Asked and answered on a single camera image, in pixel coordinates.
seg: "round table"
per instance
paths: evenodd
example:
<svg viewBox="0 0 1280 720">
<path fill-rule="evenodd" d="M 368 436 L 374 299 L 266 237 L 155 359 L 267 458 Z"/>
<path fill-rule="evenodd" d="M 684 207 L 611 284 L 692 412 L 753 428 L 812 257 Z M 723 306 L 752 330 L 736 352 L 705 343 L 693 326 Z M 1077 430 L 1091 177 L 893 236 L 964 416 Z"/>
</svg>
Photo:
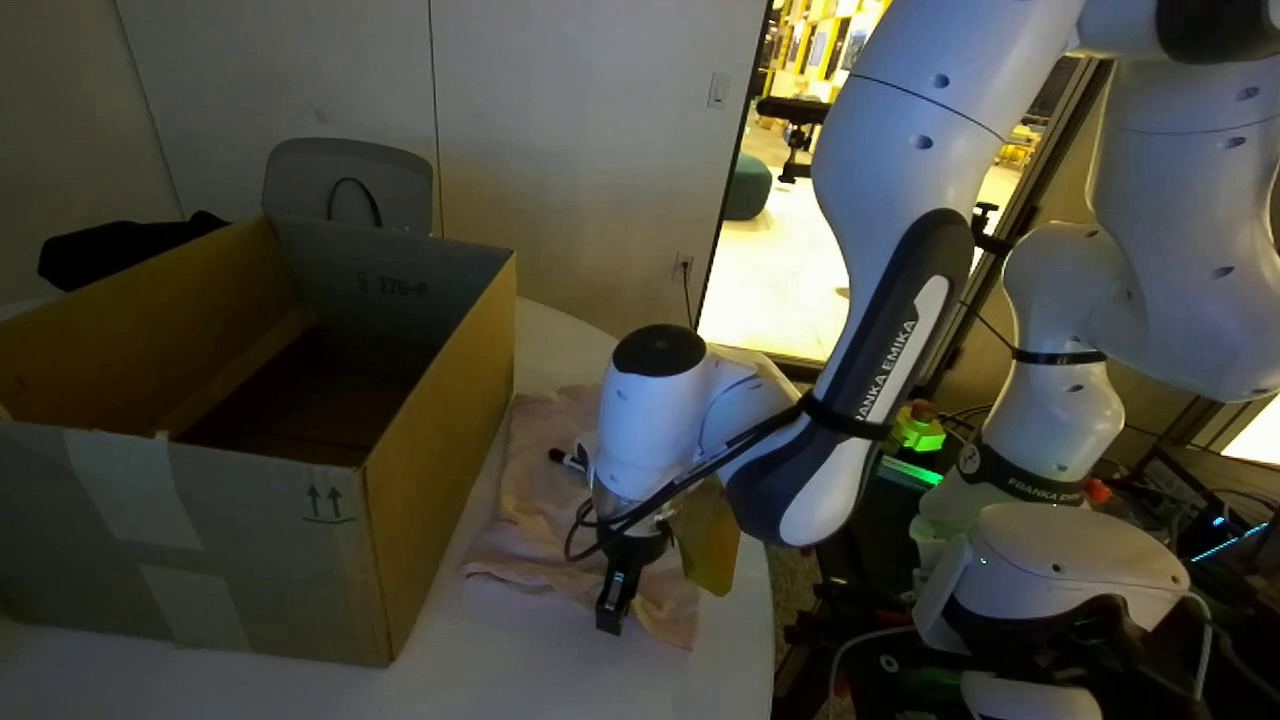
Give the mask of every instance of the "round table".
<svg viewBox="0 0 1280 720">
<path fill-rule="evenodd" d="M 598 382 L 617 341 L 520 300 L 516 392 Z M 493 518 L 506 428 L 494 438 L 413 633 L 384 670 L 168 643 L 0 619 L 0 707 L 24 717 L 271 720 L 663 717 L 763 719 L 773 675 L 764 548 L 742 538 L 733 592 L 703 593 L 695 651 L 621 638 L 563 598 L 457 573 Z"/>
</svg>

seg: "wall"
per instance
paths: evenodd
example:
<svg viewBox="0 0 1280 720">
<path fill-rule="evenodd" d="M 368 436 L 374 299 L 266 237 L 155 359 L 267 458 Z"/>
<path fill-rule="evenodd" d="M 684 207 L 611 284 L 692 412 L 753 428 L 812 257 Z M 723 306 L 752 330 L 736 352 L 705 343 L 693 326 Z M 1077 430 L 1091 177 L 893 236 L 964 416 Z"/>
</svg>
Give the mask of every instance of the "wall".
<svg viewBox="0 0 1280 720">
<path fill-rule="evenodd" d="M 174 220 L 178 204 L 111 0 L 0 5 L 0 305 L 47 295 L 50 236 Z"/>
<path fill-rule="evenodd" d="M 1037 209 L 1037 223 L 1064 220 L 1093 224 L 1096 222 L 1085 200 L 1084 187 L 1093 159 L 1101 110 L 1100 100 L 1053 174 Z M 1002 288 L 997 287 L 991 293 L 982 307 L 982 316 L 1005 337 L 1012 340 L 1012 311 Z M 1011 363 L 1005 346 L 989 331 L 975 324 L 964 342 L 957 363 L 945 377 L 934 398 L 943 409 L 952 410 L 993 402 L 1005 384 Z M 1128 423 L 1147 430 L 1165 430 L 1194 397 L 1189 392 L 1147 378 L 1116 361 L 1107 363 L 1107 374 L 1124 401 Z M 1120 462 L 1137 462 L 1151 443 L 1149 436 L 1137 430 L 1124 430 L 1107 456 Z"/>
<path fill-rule="evenodd" d="M 433 0 L 445 234 L 515 249 L 521 295 L 613 334 L 684 324 L 672 266 L 696 304 L 765 5 Z"/>
<path fill-rule="evenodd" d="M 256 215 L 268 154 L 291 137 L 380 142 L 439 167 L 426 0 L 119 6 L 187 213 Z"/>
</svg>

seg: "cardboard box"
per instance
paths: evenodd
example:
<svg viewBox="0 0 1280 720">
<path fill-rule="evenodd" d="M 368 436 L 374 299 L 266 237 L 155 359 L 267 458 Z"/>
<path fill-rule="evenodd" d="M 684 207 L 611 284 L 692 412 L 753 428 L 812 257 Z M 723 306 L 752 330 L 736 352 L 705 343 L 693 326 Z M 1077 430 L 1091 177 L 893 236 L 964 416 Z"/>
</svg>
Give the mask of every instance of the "cardboard box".
<svg viewBox="0 0 1280 720">
<path fill-rule="evenodd" d="M 0 601 L 388 665 L 512 388 L 509 251 L 282 217 L 0 324 Z"/>
</svg>

